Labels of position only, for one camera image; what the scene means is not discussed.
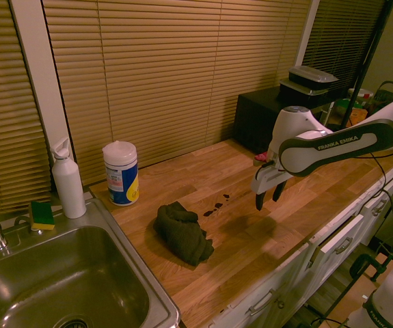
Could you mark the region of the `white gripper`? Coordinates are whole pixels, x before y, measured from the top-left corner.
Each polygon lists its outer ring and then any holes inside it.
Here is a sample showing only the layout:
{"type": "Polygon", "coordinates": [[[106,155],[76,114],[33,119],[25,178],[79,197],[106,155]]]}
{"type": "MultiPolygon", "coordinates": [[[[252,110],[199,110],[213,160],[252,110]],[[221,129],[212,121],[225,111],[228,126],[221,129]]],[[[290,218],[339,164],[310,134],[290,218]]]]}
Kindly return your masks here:
{"type": "Polygon", "coordinates": [[[273,192],[272,200],[274,202],[278,201],[289,178],[290,174],[281,166],[279,161],[269,161],[261,165],[251,183],[251,189],[256,194],[256,209],[262,210],[265,192],[275,186],[277,187],[273,192]]]}

